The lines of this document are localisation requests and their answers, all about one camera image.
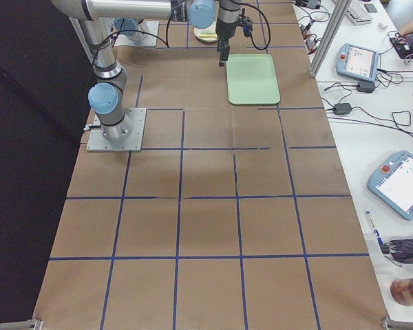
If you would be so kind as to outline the lower teach pendant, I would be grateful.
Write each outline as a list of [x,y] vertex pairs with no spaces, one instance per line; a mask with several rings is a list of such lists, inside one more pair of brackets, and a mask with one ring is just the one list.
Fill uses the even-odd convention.
[[371,174],[368,189],[405,220],[413,219],[413,154],[399,151]]

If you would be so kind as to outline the black power adapter lower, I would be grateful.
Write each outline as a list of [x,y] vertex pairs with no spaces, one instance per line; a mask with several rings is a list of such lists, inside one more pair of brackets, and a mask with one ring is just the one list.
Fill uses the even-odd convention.
[[332,108],[332,112],[336,116],[348,115],[351,111],[352,111],[352,106],[350,105],[350,103],[347,103],[347,102],[337,103]]

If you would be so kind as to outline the brown paper table cover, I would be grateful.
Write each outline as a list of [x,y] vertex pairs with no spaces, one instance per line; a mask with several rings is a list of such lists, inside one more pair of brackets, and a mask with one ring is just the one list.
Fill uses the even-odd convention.
[[386,310],[289,1],[246,11],[279,104],[237,107],[214,47],[117,47],[139,153],[80,148],[44,329],[379,329]]

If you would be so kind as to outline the dark folded umbrella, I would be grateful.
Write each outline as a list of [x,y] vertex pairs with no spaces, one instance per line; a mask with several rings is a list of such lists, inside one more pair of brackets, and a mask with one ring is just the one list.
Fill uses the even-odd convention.
[[393,239],[380,245],[381,252],[396,262],[413,264],[413,238]]

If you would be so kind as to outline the white round plate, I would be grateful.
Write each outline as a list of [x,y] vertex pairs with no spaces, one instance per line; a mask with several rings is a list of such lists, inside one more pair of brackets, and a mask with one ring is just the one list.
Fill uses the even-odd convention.
[[213,23],[209,27],[206,27],[203,29],[195,27],[193,29],[193,33],[199,41],[206,42],[206,43],[214,43],[218,41],[218,37],[217,37],[215,29],[216,29],[216,25],[215,23]]

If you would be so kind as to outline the black power adapter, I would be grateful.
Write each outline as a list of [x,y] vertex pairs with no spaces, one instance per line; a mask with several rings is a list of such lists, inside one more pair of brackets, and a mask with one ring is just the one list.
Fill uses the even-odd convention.
[[371,94],[376,89],[376,86],[373,82],[360,81],[356,88],[358,92]]
[[347,102],[337,103],[332,108],[332,112],[336,116],[348,115],[351,111],[352,111],[352,106],[350,105],[350,103],[347,103]]

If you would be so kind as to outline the light green tray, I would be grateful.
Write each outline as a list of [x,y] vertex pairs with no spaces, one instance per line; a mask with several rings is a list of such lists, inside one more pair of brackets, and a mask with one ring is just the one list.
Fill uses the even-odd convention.
[[273,58],[269,54],[232,54],[226,63],[232,105],[276,105],[280,101]]

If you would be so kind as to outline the yellow plastic fork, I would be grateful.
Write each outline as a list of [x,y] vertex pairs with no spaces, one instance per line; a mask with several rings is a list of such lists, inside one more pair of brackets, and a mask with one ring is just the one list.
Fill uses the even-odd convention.
[[199,34],[201,38],[217,38],[217,34]]

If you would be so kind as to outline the white keyboard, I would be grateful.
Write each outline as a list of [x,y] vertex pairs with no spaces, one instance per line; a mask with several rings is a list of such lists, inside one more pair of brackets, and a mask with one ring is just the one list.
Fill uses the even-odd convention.
[[350,1],[345,16],[349,18],[354,25],[366,25],[372,22],[372,16],[355,0]]

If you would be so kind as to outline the aluminium frame post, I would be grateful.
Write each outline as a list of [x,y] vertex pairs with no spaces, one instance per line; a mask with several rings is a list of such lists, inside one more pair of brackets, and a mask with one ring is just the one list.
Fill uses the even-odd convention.
[[335,4],[332,16],[330,17],[326,30],[321,38],[319,47],[315,56],[310,63],[308,75],[310,78],[316,78],[319,69],[321,68],[326,55],[330,49],[331,43],[343,21],[344,15],[350,5],[351,0],[339,0]]

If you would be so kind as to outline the brown glass jar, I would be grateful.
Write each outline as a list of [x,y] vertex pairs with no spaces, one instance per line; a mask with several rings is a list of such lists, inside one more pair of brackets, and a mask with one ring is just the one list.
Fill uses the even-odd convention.
[[413,278],[394,280],[390,293],[398,304],[413,306]]

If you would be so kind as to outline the teach pendant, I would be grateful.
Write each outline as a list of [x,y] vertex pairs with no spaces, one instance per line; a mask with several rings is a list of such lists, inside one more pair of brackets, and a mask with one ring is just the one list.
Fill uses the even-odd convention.
[[339,50],[335,69],[340,76],[373,83],[378,62],[377,51],[346,43]]
[[413,219],[413,154],[399,151],[371,174],[368,189],[405,220]]

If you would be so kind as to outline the black phone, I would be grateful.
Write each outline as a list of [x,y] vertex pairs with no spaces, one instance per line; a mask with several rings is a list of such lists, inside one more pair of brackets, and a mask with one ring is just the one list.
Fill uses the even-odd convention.
[[365,3],[364,8],[366,9],[367,12],[369,13],[375,13],[377,12],[377,8],[372,4],[372,3]]

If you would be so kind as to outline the upper teach pendant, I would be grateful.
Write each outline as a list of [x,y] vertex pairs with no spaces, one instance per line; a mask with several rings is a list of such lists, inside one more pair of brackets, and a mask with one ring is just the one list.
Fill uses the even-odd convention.
[[339,50],[335,69],[340,76],[373,83],[378,62],[377,51],[346,43]]

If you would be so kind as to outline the black power adapter upper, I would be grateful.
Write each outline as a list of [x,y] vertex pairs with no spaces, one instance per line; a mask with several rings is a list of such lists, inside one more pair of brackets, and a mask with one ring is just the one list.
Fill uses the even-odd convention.
[[358,92],[371,94],[376,89],[376,86],[373,82],[360,81],[356,88]]

